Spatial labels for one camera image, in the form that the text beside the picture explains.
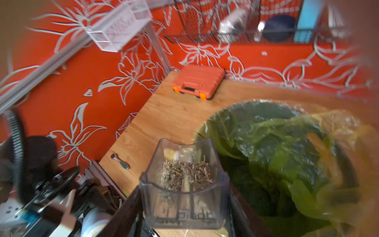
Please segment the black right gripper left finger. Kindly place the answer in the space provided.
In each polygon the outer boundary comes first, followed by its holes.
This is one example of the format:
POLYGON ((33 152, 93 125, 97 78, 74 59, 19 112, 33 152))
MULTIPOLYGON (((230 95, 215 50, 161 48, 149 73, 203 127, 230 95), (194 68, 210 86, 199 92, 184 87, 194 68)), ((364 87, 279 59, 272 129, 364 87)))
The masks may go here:
POLYGON ((97 235, 98 237, 140 237, 143 223, 142 195, 139 186, 97 235))

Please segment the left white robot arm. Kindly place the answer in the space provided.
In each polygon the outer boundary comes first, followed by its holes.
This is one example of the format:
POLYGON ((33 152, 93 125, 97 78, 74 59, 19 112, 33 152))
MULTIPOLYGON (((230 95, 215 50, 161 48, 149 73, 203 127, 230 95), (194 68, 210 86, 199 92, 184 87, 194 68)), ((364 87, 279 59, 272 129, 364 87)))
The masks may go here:
POLYGON ((127 198, 99 167, 58 167, 52 138, 27 136, 15 110, 3 113, 9 132, 1 146, 1 202, 12 191, 19 207, 5 227, 26 237, 143 237, 140 194, 127 198))

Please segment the clear grey sharpener tray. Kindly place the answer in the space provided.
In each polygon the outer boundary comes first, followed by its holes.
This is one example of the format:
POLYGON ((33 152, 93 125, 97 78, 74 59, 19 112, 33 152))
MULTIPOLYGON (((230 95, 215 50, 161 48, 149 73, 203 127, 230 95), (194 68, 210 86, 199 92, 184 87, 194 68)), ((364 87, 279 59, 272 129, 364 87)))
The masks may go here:
POLYGON ((144 216, 155 229, 217 230, 228 213, 230 178, 211 139, 161 139, 139 178, 144 216))

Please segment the blue pencil sharpener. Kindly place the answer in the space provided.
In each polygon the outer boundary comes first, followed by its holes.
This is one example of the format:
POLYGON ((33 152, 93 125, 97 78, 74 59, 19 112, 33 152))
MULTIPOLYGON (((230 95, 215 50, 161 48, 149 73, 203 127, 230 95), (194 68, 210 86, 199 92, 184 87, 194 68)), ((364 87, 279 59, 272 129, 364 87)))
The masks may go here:
POLYGON ((83 220, 81 237, 97 237, 110 222, 112 217, 111 214, 94 208, 83 220))

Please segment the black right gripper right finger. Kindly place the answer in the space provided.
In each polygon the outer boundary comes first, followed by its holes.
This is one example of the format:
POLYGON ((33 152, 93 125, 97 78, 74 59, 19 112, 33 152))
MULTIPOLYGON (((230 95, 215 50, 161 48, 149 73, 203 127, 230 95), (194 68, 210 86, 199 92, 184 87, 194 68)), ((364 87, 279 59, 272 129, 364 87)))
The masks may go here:
POLYGON ((266 237, 266 227, 237 189, 230 189, 229 237, 266 237))

